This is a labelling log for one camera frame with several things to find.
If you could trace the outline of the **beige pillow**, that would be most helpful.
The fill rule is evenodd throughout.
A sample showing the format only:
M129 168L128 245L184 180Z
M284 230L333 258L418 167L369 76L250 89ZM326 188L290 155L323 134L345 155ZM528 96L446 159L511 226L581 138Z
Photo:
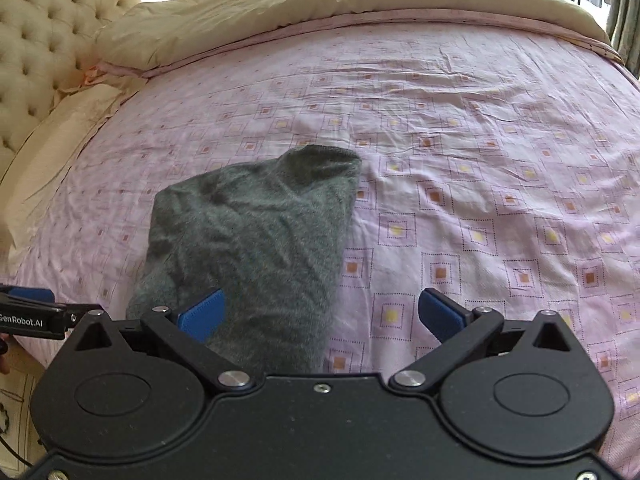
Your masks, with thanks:
M129 92L96 84L66 96L29 135L1 180L1 255L21 252L85 145Z

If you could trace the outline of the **beige folded duvet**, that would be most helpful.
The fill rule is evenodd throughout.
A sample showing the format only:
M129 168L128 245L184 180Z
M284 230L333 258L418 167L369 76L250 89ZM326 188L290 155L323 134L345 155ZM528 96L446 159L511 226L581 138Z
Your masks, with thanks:
M140 3L96 37L99 60L140 74L312 21L474 21L534 30L617 60L608 36L570 0L170 0Z

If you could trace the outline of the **pink patterned bed sheet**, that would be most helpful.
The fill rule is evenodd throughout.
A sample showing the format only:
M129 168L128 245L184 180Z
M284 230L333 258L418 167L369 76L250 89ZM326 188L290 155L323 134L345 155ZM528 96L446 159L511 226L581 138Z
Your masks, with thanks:
M154 197L309 144L362 160L328 373L436 346L420 291L559 312L614 396L602 448L639 471L639 87L546 30L364 15L291 26L153 78L66 174L14 282L124 315Z

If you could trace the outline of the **beige tufted headboard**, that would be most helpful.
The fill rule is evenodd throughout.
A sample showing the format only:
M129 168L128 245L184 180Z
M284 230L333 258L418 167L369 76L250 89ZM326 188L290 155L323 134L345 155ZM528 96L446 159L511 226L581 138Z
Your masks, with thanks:
M1 170L98 62L94 38L140 0L1 0Z

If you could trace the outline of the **grey argyle knit sweater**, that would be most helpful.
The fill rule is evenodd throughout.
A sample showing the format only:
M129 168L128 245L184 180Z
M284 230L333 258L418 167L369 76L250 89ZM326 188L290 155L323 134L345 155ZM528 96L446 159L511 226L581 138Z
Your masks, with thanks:
M210 350L253 374L320 372L360 174L355 152L310 144L164 188L127 318L220 289Z

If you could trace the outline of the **green striped curtain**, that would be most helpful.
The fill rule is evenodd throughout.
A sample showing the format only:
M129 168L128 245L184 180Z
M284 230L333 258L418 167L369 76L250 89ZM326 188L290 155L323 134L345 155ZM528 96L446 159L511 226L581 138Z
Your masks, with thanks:
M627 70L639 77L639 0L611 0L606 32Z

